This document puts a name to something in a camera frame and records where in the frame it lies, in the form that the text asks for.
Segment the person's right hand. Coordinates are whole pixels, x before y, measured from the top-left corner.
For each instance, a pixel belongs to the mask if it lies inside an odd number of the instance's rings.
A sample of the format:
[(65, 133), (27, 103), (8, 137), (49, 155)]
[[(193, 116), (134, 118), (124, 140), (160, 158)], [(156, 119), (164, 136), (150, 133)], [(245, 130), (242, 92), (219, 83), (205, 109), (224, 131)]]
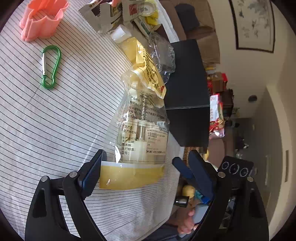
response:
[(192, 231), (196, 230), (198, 224), (194, 223), (193, 216), (195, 214), (195, 209), (190, 210), (185, 217), (178, 224), (178, 234), (188, 235)]

